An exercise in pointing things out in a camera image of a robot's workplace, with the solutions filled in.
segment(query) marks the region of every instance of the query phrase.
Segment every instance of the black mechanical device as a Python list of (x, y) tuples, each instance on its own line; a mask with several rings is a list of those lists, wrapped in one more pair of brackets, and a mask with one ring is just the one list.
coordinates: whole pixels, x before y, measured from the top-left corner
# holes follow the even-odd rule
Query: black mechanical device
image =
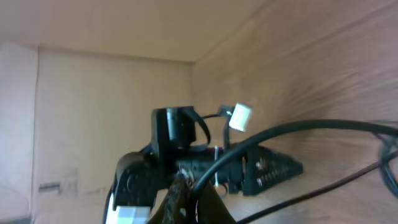
[[(249, 113), (250, 109), (240, 104), (235, 107), (221, 106), (217, 114), (204, 117), (199, 116), (192, 106), (154, 110), (150, 144), (140, 152), (126, 154), (117, 164), (114, 182), (104, 210), (103, 223), (117, 223), (111, 222), (109, 216), (110, 210), (116, 211), (118, 207), (152, 209), (157, 192), (161, 189), (169, 189), (169, 192), (148, 223), (248, 223), (294, 203), (333, 190), (375, 168), (382, 167), (385, 173), (390, 174), (391, 171), (386, 163), (398, 154), (389, 150), (395, 146), (395, 141), (391, 141), (383, 150), (381, 157), (383, 163), (373, 164), (369, 170), (361, 170), (336, 185), (320, 189), (319, 192), (294, 198), (291, 202), (279, 204), (279, 207), (263, 210), (236, 222), (213, 185), (221, 184), (226, 188), (228, 186), (229, 194), (242, 191), (243, 195), (255, 196), (303, 173), (301, 163), (285, 154), (260, 146), (260, 142), (281, 134), (314, 128), (369, 131), (384, 140), (384, 143), (388, 140), (379, 134), (398, 136), (398, 129), (389, 126), (359, 121), (313, 120), (283, 124), (245, 141), (230, 144), (229, 128), (244, 130)], [(224, 147), (208, 147), (211, 136), (204, 119), (212, 117), (226, 119)], [(205, 144), (192, 146), (196, 141), (195, 123), (198, 123), (205, 133), (207, 140)], [(391, 175), (385, 176), (390, 179), (385, 178), (383, 181), (394, 193), (394, 186), (398, 184), (394, 185), (395, 179), (392, 179)]]

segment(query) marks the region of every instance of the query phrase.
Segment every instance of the white wall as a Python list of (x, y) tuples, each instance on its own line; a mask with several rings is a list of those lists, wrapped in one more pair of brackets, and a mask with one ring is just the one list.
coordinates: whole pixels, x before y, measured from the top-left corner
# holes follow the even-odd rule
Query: white wall
[(0, 220), (29, 214), (37, 48), (0, 43)]
[[(47, 49), (39, 61), (36, 222), (99, 223), (118, 159), (150, 141), (152, 109), (192, 103), (190, 64)], [(72, 186), (38, 193), (59, 181)]]

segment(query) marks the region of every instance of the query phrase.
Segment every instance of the wooden floor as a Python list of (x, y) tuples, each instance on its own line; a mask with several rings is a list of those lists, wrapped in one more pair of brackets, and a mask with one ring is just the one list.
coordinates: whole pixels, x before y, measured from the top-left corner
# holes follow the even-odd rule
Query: wooden floor
[[(269, 1), (193, 68), (196, 110), (237, 101), (253, 107), (246, 133), (287, 121), (398, 120), (398, 2)], [(223, 120), (209, 120), (221, 143)], [(330, 184), (376, 161), (370, 134), (316, 130), (264, 142), (305, 164), (305, 174), (254, 198), (230, 196), (236, 219)], [(398, 173), (398, 162), (393, 162)], [(398, 200), (377, 171), (258, 223), (398, 223)]]

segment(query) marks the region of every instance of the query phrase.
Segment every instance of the ceiling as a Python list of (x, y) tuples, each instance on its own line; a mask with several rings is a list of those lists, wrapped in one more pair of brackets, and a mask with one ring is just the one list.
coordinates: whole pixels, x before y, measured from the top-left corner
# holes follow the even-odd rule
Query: ceiling
[(0, 40), (196, 61), (267, 0), (1, 0)]

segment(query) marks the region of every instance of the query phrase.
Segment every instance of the wood grain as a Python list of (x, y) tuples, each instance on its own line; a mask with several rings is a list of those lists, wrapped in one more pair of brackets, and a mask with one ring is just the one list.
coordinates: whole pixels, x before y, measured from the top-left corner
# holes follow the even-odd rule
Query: wood grain
[[(195, 106), (201, 114), (237, 101), (252, 106), (248, 132), (232, 132), (233, 141), (301, 119), (398, 120), (397, 61), (397, 1), (272, 1), (194, 64)], [(208, 125), (220, 144), (223, 121)], [(264, 144), (302, 161), (305, 174), (256, 198), (228, 197), (237, 219), (365, 167), (380, 146), (368, 133), (331, 130)], [(373, 172), (258, 223), (397, 223), (396, 211)]]

